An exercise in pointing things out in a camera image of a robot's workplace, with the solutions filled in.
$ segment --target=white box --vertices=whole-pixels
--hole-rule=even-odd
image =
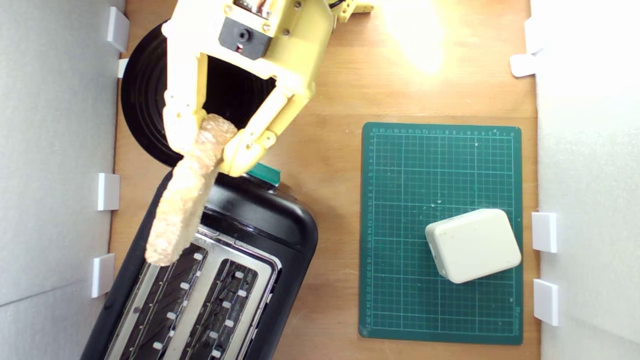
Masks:
[[[440,275],[460,284],[518,266],[520,249],[507,214],[480,209],[425,230]]]

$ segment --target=cable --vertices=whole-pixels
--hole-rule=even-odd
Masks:
[[[329,9],[333,9],[336,6],[342,4],[343,2],[344,2],[344,0],[337,0],[336,2],[329,4]]]

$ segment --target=white bracket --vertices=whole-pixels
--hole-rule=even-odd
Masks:
[[[129,58],[118,60],[118,79],[122,79],[124,76],[124,69],[127,68],[127,63],[129,62]]]
[[[120,175],[98,174],[98,211],[120,209]]]
[[[115,273],[115,255],[106,254],[93,259],[91,297],[96,298],[111,289]]]
[[[543,24],[533,16],[524,22],[524,36],[527,53],[512,55],[509,59],[511,73],[516,78],[536,73],[536,54],[544,48],[546,41]]]
[[[535,250],[558,252],[555,213],[531,213],[531,232]]]
[[[129,19],[115,6],[109,9],[109,27],[107,41],[121,53],[127,51],[129,43]]]
[[[558,326],[558,285],[533,280],[533,315],[552,326]]]

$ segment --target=green cutting mat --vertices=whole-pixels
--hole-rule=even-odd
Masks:
[[[370,122],[362,134],[360,334],[521,344],[522,264],[453,284],[424,236],[432,222],[500,208],[522,251],[520,129]]]

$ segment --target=wooden table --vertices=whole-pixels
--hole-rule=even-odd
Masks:
[[[171,16],[175,0],[127,0],[129,50]],[[319,243],[277,359],[539,359],[532,314],[538,258],[527,216],[537,207],[532,78],[514,79],[528,0],[381,0],[337,28],[315,98],[264,158],[317,221]],[[360,141],[367,121],[494,124],[522,128],[524,343],[519,347],[364,339],[358,335]],[[168,171],[135,142],[118,105],[115,172],[122,176],[111,252],[122,262]]]

